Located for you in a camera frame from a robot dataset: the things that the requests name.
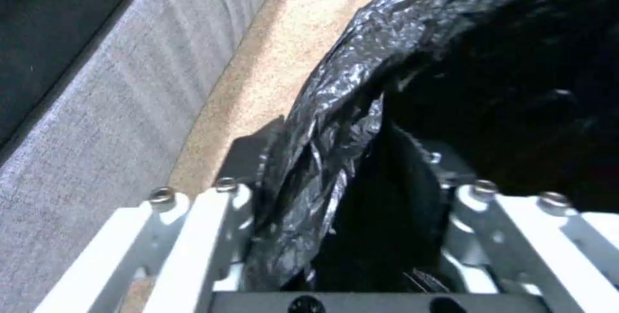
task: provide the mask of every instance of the trash bag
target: trash bag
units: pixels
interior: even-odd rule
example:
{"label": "trash bag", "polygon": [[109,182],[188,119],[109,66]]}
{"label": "trash bag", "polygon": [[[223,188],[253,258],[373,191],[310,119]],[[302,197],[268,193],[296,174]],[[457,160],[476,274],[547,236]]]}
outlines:
{"label": "trash bag", "polygon": [[[617,0],[373,0],[360,9],[270,149],[245,285],[279,289],[321,257],[326,268],[349,266],[343,275],[384,268],[380,256],[400,248],[378,248],[397,239],[415,251],[405,232],[424,232],[388,221],[407,217],[394,197],[414,156],[404,143],[419,152],[424,140],[447,143],[506,194],[557,190],[577,208],[617,210],[618,13]],[[377,210],[381,200],[390,212]],[[348,212],[357,229],[334,227],[336,217],[352,224],[340,204],[359,201],[369,219]],[[363,232],[374,232],[372,250],[347,256],[347,236]],[[339,258],[325,255],[330,244]],[[365,289],[376,289],[375,272],[359,275]]]}

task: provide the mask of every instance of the gray upholstery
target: gray upholstery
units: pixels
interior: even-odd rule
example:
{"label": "gray upholstery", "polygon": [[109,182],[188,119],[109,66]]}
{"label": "gray upholstery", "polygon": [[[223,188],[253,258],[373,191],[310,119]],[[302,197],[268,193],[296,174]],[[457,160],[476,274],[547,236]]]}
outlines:
{"label": "gray upholstery", "polygon": [[262,2],[133,0],[0,167],[0,311],[31,311],[113,210],[166,184]]}

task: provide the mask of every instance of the floor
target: floor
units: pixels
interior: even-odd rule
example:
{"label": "floor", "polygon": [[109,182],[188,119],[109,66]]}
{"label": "floor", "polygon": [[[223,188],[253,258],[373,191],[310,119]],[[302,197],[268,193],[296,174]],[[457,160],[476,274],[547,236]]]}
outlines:
{"label": "floor", "polygon": [[[235,137],[287,115],[314,66],[369,1],[266,0],[195,122],[170,186],[199,194]],[[122,312],[141,312],[151,287],[152,281],[135,283]]]}

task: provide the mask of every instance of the metal bracket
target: metal bracket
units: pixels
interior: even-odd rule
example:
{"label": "metal bracket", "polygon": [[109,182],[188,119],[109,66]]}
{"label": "metal bracket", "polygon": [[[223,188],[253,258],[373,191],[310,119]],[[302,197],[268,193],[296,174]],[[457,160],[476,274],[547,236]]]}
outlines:
{"label": "metal bracket", "polygon": [[133,276],[157,275],[170,253],[190,209],[184,194],[173,201],[165,212],[149,201],[117,209],[35,313],[116,311]]}
{"label": "metal bracket", "polygon": [[[582,216],[567,204],[551,203],[551,210],[544,205],[549,202],[544,198],[560,201],[558,194],[540,198],[479,192],[470,185],[457,190],[442,248],[442,271],[461,289],[537,293],[552,311],[562,313],[606,312],[619,302],[619,293],[596,266],[601,261],[592,261],[564,233],[567,224],[579,220],[572,218]],[[604,264],[614,275],[619,253],[610,251],[610,245],[606,249],[615,260],[611,265],[605,258]]]}

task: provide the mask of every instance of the bolt head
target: bolt head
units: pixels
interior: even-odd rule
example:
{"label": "bolt head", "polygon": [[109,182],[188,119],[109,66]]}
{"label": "bolt head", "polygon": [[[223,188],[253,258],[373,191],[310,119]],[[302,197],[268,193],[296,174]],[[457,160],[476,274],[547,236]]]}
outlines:
{"label": "bolt head", "polygon": [[488,180],[477,180],[471,187],[471,196],[480,201],[490,201],[498,192],[497,185]]}
{"label": "bolt head", "polygon": [[155,190],[148,195],[148,202],[151,207],[157,211],[167,211],[174,207],[176,203],[176,194],[176,190],[172,187],[165,186],[155,188]]}
{"label": "bolt head", "polygon": [[215,182],[215,191],[223,192],[235,192],[238,190],[238,183],[232,177],[222,177]]}
{"label": "bolt head", "polygon": [[542,192],[539,198],[537,205],[553,216],[565,216],[565,212],[571,207],[570,200],[558,192]]}

